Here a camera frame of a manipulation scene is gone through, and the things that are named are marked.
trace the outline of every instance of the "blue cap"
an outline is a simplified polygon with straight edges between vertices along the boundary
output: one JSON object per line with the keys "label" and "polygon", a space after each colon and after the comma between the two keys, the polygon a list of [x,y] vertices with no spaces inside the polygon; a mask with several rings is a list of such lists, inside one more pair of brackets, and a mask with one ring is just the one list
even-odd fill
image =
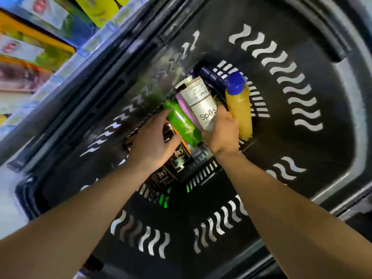
{"label": "blue cap", "polygon": [[227,93],[229,95],[240,94],[244,89],[245,83],[245,79],[238,71],[233,72],[227,78]]}

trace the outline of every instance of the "hand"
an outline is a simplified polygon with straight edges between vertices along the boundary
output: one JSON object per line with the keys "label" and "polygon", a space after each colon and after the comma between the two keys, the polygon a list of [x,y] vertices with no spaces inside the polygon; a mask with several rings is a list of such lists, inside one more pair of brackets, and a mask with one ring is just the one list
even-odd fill
{"label": "hand", "polygon": [[169,112],[164,110],[153,116],[138,130],[126,162],[128,166],[139,168],[149,176],[171,157],[182,138],[177,134],[164,143],[163,126]]}
{"label": "hand", "polygon": [[202,136],[217,158],[224,153],[239,153],[238,120],[234,119],[222,105],[217,108],[217,121],[214,131],[202,131]]}

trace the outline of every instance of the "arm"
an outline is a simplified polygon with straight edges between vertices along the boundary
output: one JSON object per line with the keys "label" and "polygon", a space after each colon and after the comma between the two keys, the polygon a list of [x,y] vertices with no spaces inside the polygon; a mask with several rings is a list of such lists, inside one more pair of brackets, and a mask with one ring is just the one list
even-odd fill
{"label": "arm", "polygon": [[2,239],[2,278],[73,278],[118,211],[179,145],[179,135],[164,144],[168,113],[140,129],[128,161],[118,170]]}
{"label": "arm", "polygon": [[237,121],[224,107],[204,136],[289,278],[372,278],[372,244],[239,153]]}

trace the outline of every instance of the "forearm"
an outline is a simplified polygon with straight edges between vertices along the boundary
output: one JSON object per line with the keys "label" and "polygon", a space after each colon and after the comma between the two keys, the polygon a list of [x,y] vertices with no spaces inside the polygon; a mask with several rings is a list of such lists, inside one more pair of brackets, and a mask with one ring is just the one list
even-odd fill
{"label": "forearm", "polygon": [[7,255],[0,273],[5,278],[72,278],[146,178],[124,165],[6,237],[0,241],[0,252]]}
{"label": "forearm", "polygon": [[371,244],[339,219],[250,163],[217,156],[267,248],[290,278],[371,276]]}

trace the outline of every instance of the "green bottle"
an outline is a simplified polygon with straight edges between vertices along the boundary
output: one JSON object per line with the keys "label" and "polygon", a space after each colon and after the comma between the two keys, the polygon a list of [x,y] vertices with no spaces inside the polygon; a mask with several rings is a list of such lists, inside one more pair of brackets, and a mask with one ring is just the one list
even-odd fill
{"label": "green bottle", "polygon": [[196,146],[203,140],[200,130],[185,115],[177,103],[166,100],[163,107],[166,110],[172,110],[168,115],[168,120],[187,143]]}

